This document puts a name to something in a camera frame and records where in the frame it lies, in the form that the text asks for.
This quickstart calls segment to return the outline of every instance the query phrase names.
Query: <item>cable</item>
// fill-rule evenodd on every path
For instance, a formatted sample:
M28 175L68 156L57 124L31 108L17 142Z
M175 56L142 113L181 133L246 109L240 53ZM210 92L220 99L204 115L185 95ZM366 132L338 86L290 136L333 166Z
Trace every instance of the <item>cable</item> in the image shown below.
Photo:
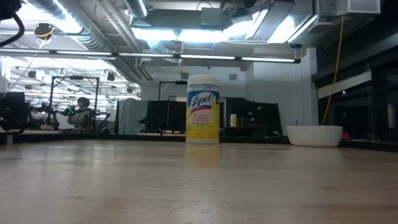
M302 94L302 119L305 119L305 109L304 109L304 80L303 80L303 47L300 49L300 64L301 64L301 94Z
M49 44L51 42L51 39L49 39L49 40L47 40L47 41L44 41L44 40L42 40L42 39L40 39L40 38L38 38L38 39L36 39L36 43L38 44L38 45L47 45L47 44Z
M209 6L210 6L212 9L214 8L208 1L201 0L201 1L199 2L198 6L197 6L197 10L199 9L199 6L200 6L200 4L201 4L202 2L205 2L205 3L209 4Z
M184 54L184 41L181 42L181 54ZM183 59L181 58L181 68L180 68L180 74L182 74L184 71L182 70L183 67Z
M22 75L20 75L20 77L17 79L17 81L16 81L10 88L8 88L8 90L5 92L5 94L3 95L3 97L5 97L5 96L7 95L7 93L8 93L14 86L16 86L16 85L19 83L19 81L22 80L22 78L24 77L24 75L26 74L26 72L30 69L30 66L32 65L32 63L33 63L33 61L36 59L36 57L37 57L37 54L34 55L32 61L28 64L28 66L26 67L26 69L24 70L24 72L22 72Z
M24 26L24 23L19 18L19 16L12 9L10 9L6 4L2 4L2 5L8 9L12 18L14 18L14 20L17 22L18 27L19 27L19 32L14 37L11 37L10 39L1 42L0 47L4 47L5 45L9 45L9 44L19 40L25 34L25 26Z
M51 30L50 32L46 33L46 34L43 34L43 35L37 35L37 34L35 34L35 36L36 36L36 37L48 37L49 35L52 34L52 32L54 32L54 30L55 30L55 27L53 27L52 30Z
M106 20L106 16L104 16L102 19L97 18L97 4L94 6L94 18L97 22L104 22Z
M336 79L337 79L338 63L340 61L340 52L341 52L341 46L342 46L342 43L343 43L343 28L344 28L344 18L345 18L346 11L347 11L347 0L345 0L344 13L343 13L343 17L341 18L340 39L339 39L339 42L338 42L335 77L333 78L333 84L331 85L328 104L326 106L325 115L323 115L323 120L322 120L322 124L321 125L323 125L325 123L326 116L328 115L328 110L329 110L329 106L330 106L331 96L333 95L333 89L335 87L335 83L336 83Z

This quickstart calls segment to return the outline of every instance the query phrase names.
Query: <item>black cable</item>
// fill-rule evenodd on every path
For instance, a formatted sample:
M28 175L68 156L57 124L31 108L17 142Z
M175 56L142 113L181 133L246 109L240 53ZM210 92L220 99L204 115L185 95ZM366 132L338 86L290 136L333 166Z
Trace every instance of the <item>black cable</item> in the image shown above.
M209 4L209 6L210 6L211 8L213 8L213 6L210 4L210 2L205 1L205 0L201 0L201 1L199 2L198 6L197 6L197 10L199 9L199 6L200 6L200 4L201 4L202 2L205 2L205 3Z
M19 26L19 32L14 37L11 37L10 39L1 42L0 43L0 47L3 47L5 45L9 45L9 44L19 40L25 34L25 26L24 26L24 23L19 18L19 16L10 7L8 7L7 5L3 4L3 6L7 8L7 10L9 11L9 14L17 22L17 24Z

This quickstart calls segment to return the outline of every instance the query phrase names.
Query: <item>white bowl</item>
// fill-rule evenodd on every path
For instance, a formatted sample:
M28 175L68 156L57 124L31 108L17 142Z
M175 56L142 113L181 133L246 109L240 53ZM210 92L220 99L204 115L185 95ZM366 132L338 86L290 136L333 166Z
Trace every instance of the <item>white bowl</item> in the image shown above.
M287 135L295 146L336 147L340 143L341 126L288 126Z

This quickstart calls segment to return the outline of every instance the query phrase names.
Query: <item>table surface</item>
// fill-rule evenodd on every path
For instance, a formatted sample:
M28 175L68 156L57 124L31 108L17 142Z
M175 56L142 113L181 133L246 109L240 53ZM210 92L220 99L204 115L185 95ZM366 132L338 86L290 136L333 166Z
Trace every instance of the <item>table surface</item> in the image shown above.
M76 134L76 133L61 133L62 130L25 130L22 134ZM5 133L5 130L0 128L0 133Z
M0 146L0 223L397 223L398 154L288 145Z

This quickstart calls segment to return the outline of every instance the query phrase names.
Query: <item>gray curtain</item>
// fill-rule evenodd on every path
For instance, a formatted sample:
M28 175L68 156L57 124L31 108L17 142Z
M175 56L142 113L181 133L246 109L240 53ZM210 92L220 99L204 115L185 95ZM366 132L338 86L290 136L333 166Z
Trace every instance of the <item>gray curtain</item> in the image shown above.
M119 134L137 135L145 129L138 121L147 117L148 101L126 99L119 102Z

